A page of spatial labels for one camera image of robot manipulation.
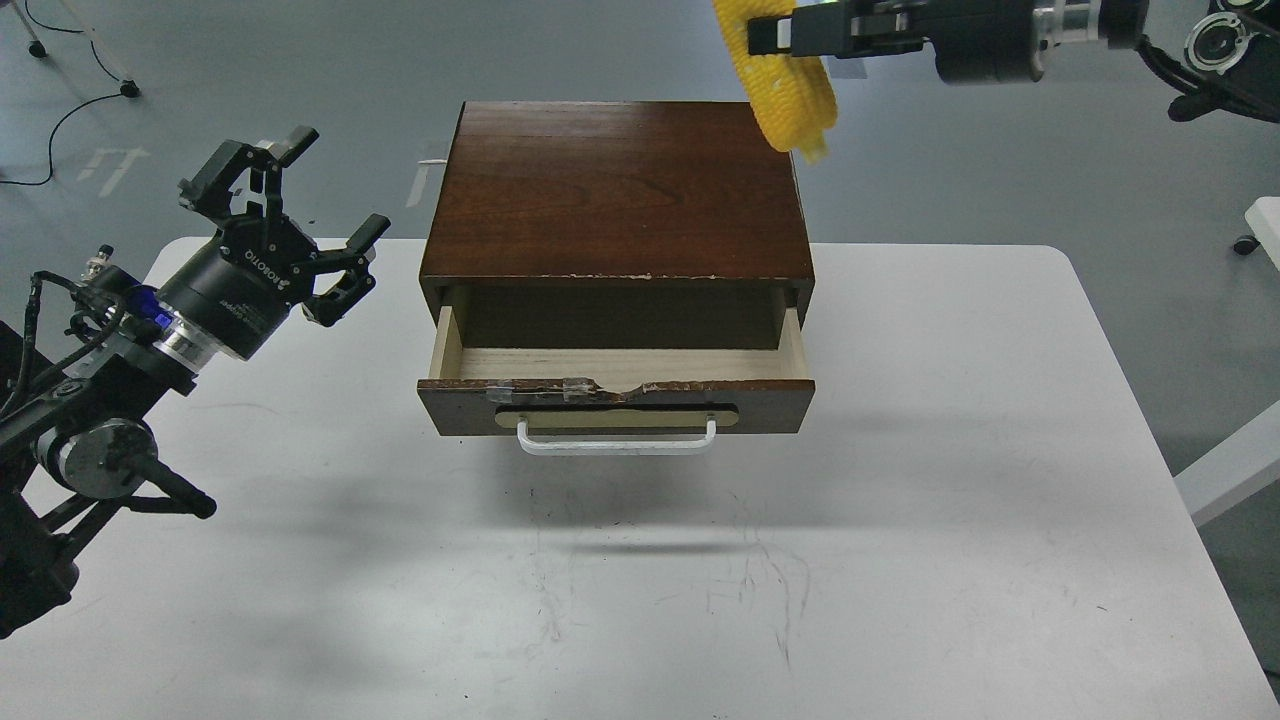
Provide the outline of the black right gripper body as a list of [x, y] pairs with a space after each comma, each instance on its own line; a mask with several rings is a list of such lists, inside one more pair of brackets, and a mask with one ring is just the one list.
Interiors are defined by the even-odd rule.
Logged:
[[859, 49], [934, 51], [948, 85], [1037, 82], [1043, 74], [1034, 1], [855, 1], [847, 23]]

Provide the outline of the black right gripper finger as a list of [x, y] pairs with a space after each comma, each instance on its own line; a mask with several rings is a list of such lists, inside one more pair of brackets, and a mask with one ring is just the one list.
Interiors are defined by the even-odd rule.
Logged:
[[751, 56], [840, 56], [851, 47], [851, 5], [812, 4], [748, 19]]

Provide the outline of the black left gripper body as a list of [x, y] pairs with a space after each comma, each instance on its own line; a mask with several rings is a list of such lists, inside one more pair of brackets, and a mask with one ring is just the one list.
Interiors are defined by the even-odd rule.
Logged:
[[216, 231], [160, 287], [157, 299], [221, 351], [248, 360], [291, 309], [311, 296], [314, 278], [291, 266], [317, 252], [298, 228], [279, 229], [269, 240], [244, 228]]

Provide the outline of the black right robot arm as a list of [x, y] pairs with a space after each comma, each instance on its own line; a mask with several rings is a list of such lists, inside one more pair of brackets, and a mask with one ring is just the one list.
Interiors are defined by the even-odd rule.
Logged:
[[750, 56], [864, 59], [932, 47], [947, 85], [1039, 81], [1062, 46], [1133, 51], [1175, 92], [1167, 117], [1279, 115], [1275, 1], [1210, 1], [1176, 53], [1146, 32], [1146, 1], [831, 1], [745, 15]]

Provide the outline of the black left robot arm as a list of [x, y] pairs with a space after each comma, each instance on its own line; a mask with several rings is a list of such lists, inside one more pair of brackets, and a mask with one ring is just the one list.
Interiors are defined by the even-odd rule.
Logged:
[[3, 635], [68, 603], [77, 556], [122, 510], [215, 514], [161, 461], [146, 414], [189, 395], [218, 354], [246, 360], [293, 307], [334, 325], [374, 287], [372, 214], [340, 249], [320, 249], [285, 213], [282, 177], [315, 141], [228, 140], [179, 183], [215, 233], [154, 287], [102, 246], [82, 277], [36, 272], [23, 327], [3, 328]]

